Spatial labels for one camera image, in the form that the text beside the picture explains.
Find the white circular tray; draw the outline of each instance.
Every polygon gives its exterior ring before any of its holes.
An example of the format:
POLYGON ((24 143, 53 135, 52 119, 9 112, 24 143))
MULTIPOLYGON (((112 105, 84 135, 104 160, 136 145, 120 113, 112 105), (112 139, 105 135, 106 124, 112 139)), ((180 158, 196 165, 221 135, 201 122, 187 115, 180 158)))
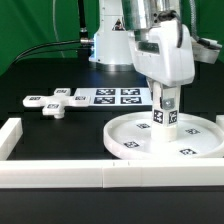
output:
POLYGON ((104 145, 121 159, 223 157, 224 132, 200 117, 179 114, 176 141, 151 139, 151 112, 132 113, 109 121, 104 145))

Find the white plastic housing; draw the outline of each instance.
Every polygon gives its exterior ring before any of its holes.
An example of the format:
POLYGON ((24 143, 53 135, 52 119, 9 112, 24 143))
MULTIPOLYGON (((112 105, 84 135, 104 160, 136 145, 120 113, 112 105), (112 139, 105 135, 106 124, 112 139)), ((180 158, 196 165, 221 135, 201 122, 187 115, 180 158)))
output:
POLYGON ((108 66, 132 65, 128 32, 114 30, 118 20, 123 24, 121 0, 100 0, 100 27, 94 35, 91 62, 108 66))
POLYGON ((129 43, 135 69, 167 86, 191 83, 195 74, 191 37, 183 25, 183 43, 177 48, 177 30, 177 22, 172 20, 148 31, 147 41, 158 44, 157 53, 139 50, 134 32, 130 31, 129 43))

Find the green wall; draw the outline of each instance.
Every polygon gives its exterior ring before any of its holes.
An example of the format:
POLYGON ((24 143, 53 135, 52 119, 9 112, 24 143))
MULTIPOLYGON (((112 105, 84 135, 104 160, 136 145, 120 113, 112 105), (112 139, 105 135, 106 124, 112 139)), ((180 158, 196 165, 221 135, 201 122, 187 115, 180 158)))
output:
MULTIPOLYGON (((43 43, 55 42, 53 28, 54 0, 0 1, 0 75, 22 51, 43 43)), ((98 0, 85 0, 86 23, 91 36, 99 26, 98 0)), ((77 0, 56 0, 56 27, 60 41, 79 39, 77 0)), ((75 52, 65 52, 75 57, 75 52)), ((60 53, 35 57, 62 57, 60 53)))
MULTIPOLYGON (((53 29, 54 0, 0 1, 0 75, 20 52, 42 43, 56 41, 53 29)), ((84 0, 86 22, 90 36, 98 29, 98 0, 84 0)), ((223 0, 196 0, 198 31, 204 38, 213 38, 224 44, 223 0)), ((190 26, 188 0, 182 0, 183 19, 190 26)), ((79 38, 77 0, 56 1, 56 24, 60 40, 79 38)), ((75 52, 65 52, 75 57, 75 52)), ((62 57, 60 53, 41 54, 38 57, 62 57)), ((223 51, 219 57, 224 62, 223 51)))

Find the black table surface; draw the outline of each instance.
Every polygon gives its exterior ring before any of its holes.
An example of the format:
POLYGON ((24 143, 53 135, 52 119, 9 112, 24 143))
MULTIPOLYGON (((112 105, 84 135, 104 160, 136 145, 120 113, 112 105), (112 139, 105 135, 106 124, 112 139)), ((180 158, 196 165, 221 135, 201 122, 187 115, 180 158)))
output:
POLYGON ((23 137, 10 160, 111 159, 104 148, 103 127, 119 115, 151 106, 66 107, 65 117, 43 116, 42 108, 24 108, 27 95, 51 96, 56 88, 146 87, 136 72, 103 72, 81 60, 31 60, 19 63, 0 78, 2 123, 21 117, 23 137))
MULTIPOLYGON (((18 63, 0 77, 0 121, 21 117, 24 134, 9 160, 116 159, 103 145, 104 125, 150 106, 66 108, 65 117, 44 117, 24 108, 27 95, 56 88, 147 87, 136 72, 104 72, 75 59, 18 63)), ((224 187, 116 189, 1 189, 0 223, 222 223, 224 187)))

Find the white block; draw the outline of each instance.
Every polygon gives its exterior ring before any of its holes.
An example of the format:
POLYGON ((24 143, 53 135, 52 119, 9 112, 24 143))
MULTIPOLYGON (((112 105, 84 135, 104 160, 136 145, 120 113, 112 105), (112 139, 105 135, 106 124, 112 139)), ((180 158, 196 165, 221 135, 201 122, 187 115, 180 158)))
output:
POLYGON ((0 130, 0 160, 6 160, 22 136, 20 118, 10 118, 0 130))
POLYGON ((223 159, 150 160, 141 166, 141 186, 220 186, 224 185, 223 159))
POLYGON ((27 96, 23 100, 25 107, 42 107, 46 104, 46 97, 44 96, 27 96))
POLYGON ((54 95, 56 96, 70 96, 71 89, 70 88, 57 88, 54 91, 54 95))
POLYGON ((107 161, 0 162, 0 188, 102 188, 107 161))

